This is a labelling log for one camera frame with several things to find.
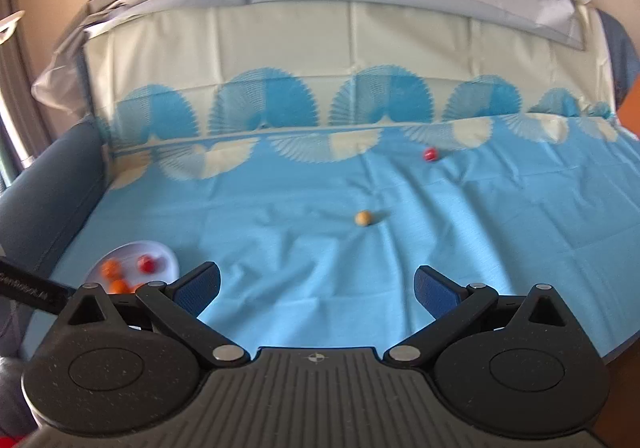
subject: white plate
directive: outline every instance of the white plate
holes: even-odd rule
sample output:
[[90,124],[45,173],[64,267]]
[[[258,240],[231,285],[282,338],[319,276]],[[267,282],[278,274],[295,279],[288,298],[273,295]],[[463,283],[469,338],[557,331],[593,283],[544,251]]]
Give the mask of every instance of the white plate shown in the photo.
[[[156,272],[145,274],[138,270],[138,258],[143,254],[150,255],[156,261]],[[97,282],[108,292],[109,282],[100,275],[100,266],[110,258],[120,262],[122,277],[131,287],[152,280],[160,280],[170,284],[180,276],[178,259],[175,258],[173,251],[160,242],[140,240],[121,245],[104,255],[91,268],[85,282]]]

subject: ribbed black surface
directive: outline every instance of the ribbed black surface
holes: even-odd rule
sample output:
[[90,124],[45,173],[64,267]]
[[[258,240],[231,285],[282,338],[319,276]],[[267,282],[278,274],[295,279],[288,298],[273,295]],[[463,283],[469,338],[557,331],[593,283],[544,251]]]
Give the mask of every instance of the ribbed black surface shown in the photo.
[[45,428],[25,447],[511,448],[602,445],[587,433],[504,439],[451,415],[423,376],[380,364],[371,349],[264,349],[211,374],[198,398],[158,427],[89,440]]
[[198,316],[220,291],[220,277],[201,274],[174,294],[174,302],[191,316]]

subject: blue fan pattern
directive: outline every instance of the blue fan pattern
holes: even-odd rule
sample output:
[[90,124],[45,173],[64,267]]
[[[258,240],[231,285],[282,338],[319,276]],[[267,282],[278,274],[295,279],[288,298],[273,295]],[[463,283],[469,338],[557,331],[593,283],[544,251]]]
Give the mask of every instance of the blue fan pattern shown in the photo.
[[447,102],[443,121],[518,113],[520,92],[498,76],[479,76],[460,83]]
[[278,154],[307,163],[343,161],[364,154],[378,144],[380,128],[346,132],[277,134],[269,138]]
[[[407,127],[404,132],[412,141],[429,142],[443,149],[475,147],[491,136],[491,124],[487,132],[472,135],[466,141],[460,141],[464,139],[466,129],[461,127],[458,139],[450,124],[461,119],[502,115],[508,127],[521,137],[532,141],[563,140],[561,134],[550,133],[557,132],[552,124],[521,114],[521,105],[516,86],[498,76],[479,76],[455,88],[447,101],[443,123]],[[433,96],[423,79],[400,66],[372,66],[342,85],[332,101],[329,124],[375,124],[385,119],[395,123],[431,123],[433,110]],[[530,112],[585,120],[588,117],[610,119],[614,116],[606,102],[599,102],[581,112],[577,99],[565,88],[546,92]],[[597,123],[580,123],[578,127],[590,135],[602,135]],[[97,118],[97,124],[105,141],[111,142],[116,150],[146,144],[152,137],[165,141],[199,135],[196,116],[188,101],[178,92],[159,84],[130,92],[116,105],[110,124],[102,117]],[[314,96],[300,78],[276,68],[249,70],[224,84],[209,113],[209,132],[212,135],[260,128],[314,126],[318,126]],[[286,157],[321,162],[336,160],[329,139],[324,135],[287,136],[286,139],[275,139],[272,144]],[[346,145],[346,149],[355,146]],[[191,154],[190,150],[186,147],[183,155],[172,154],[171,159],[164,160],[163,164],[174,171],[176,177],[180,177],[177,171],[187,166],[190,171],[199,171],[204,166],[192,162],[203,161],[204,158]]]
[[277,68],[249,70],[225,83],[209,116],[212,135],[317,125],[316,103],[305,83]]
[[616,126],[602,117],[577,117],[575,121],[580,130],[594,139],[604,139],[609,142],[618,139]]
[[189,145],[159,149],[154,159],[164,175],[181,181],[198,178],[205,166],[204,155]]
[[116,149],[158,139],[197,137],[198,124],[191,105],[175,90],[160,84],[137,88],[116,105],[110,125]]
[[535,113],[553,113],[565,117],[580,115],[578,100],[565,88],[552,88],[540,98],[537,105],[529,110]]
[[373,124],[384,116],[396,123],[430,123],[433,97],[424,81],[401,66],[366,68],[335,95],[329,124]]

